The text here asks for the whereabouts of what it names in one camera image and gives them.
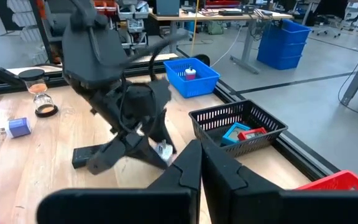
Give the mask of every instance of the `chair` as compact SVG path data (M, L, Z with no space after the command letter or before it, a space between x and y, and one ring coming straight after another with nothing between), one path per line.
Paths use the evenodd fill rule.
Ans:
M332 33L334 38L341 36L346 7L347 0L321 0L314 12L319 26L313 29L312 32L316 32L317 35Z
M323 20L323 22L320 22L317 29L312 30L313 33L317 32L317 35L331 33L334 34L334 38L341 36L341 30L343 30L341 18L334 15L318 15L318 20Z

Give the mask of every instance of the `lab workbench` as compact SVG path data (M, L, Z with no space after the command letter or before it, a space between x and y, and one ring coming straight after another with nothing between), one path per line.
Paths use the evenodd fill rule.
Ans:
M230 11L233 9L209 9L208 12L218 13L219 10ZM271 12L272 16L264 16L264 19L292 19L291 15L288 14L281 14L277 12ZM176 34L177 32L177 25L176 22L185 22L185 21L194 21L196 19L196 14L189 13L186 14L182 9L180 9L178 17L168 17L168 16L158 16L153 13L150 13L150 16L156 19L157 21L171 21L170 24L170 33ZM248 29L253 29L256 26L258 16L251 14L247 15L244 14L242 16L204 16L198 12L197 14L197 21L249 21ZM251 71L252 73L258 74L259 69L253 66L249 62L250 51L252 48L252 42L254 41L253 37L251 36L250 32L246 32L246 41L244 43L244 50L242 51L241 58L237 58L235 56L231 56L230 59L235 62L237 65L241 66L244 69ZM175 53L177 50L176 44L170 45L170 52Z
M17 74L27 69L30 68L12 72ZM133 82L150 80L148 76L129 79ZM220 85L214 94L189 99L184 99L172 86L170 90L172 100L167 104L165 124L179 153L195 139L188 116L190 111L236 101ZM101 175L92 175L86 169L74 170L71 164L73 148L109 141L113 137L110 126L99 115L93 116L90 105L70 87L51 88L47 93L59 112L44 119L35 116L30 93L0 95L0 126L9 119L26 117L32 128L32 134L17 139L0 136L0 223L35 223L38 203L56 190L144 188L162 174L163 170L126 157ZM237 160L284 189L295 189L337 172L288 132L272 146ZM210 222L203 193L200 223Z

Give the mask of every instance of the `wooden tabletop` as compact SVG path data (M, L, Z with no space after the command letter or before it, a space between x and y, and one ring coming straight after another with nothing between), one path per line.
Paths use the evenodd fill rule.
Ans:
M130 78L145 82L149 77ZM222 104L215 95L184 99L174 89L167 104L166 125L178 152L195 139L189 111ZM48 194L65 188L144 188L162 170L130 158L122 158L112 169L92 175L85 168L74 170L73 148L102 144L113 135L99 115L70 87L51 88L47 93L59 107L50 118L37 118L28 92L0 95L0 127L10 119L29 119L32 134L17 139L0 136L0 223L35 223L39 202ZM273 147L238 158L262 177L294 189L310 182ZM211 223L204 193L200 223Z
M226 10L226 11L233 11L238 9L208 9L209 12L219 12L220 10ZM281 14L277 12L271 12L273 13L273 19L292 19L291 15L288 14ZM179 16L157 16L153 12L150 12L150 15L158 20L158 21L193 21L196 19L195 13L185 14L182 9L180 9ZM251 19L258 19L259 17L256 15L242 15L242 16L204 16L200 13L197 15L197 21L210 21L210 20L251 20Z

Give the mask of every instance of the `sand timer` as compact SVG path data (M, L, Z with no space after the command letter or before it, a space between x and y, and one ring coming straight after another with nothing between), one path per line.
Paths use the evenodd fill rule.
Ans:
M48 87L45 84L45 72L43 70L32 69L20 72L19 77L24 81L27 90L35 95L35 115L39 118L47 118L57 113L57 106L54 105L52 98L45 93Z

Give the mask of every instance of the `blue box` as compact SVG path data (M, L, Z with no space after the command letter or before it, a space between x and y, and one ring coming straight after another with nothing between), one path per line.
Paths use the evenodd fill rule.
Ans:
M282 20L281 27L269 26L263 33L263 39L276 40L281 44L302 44L305 43L311 29L309 27L297 24L291 20Z
M224 134L223 138L222 138L222 144L225 144L225 145L231 145L231 144L235 144L237 142L239 142L238 139L233 139L233 138L230 138L230 135L231 133L235 130L235 129L242 129L243 131L249 131L251 130L250 127L246 126L246 125L243 125L243 124L240 124L238 122L235 122L231 127L230 129L226 132L226 134Z
M184 98L210 94L219 80L220 74L197 58L185 58L164 62L169 82ZM193 67L196 70L194 80L185 79L185 70Z
M305 45L306 43L280 44L275 40L264 39L260 41L258 54L269 54L277 58L294 57L302 55Z
M277 58L269 54L258 54L257 60L278 70L296 68L302 55Z

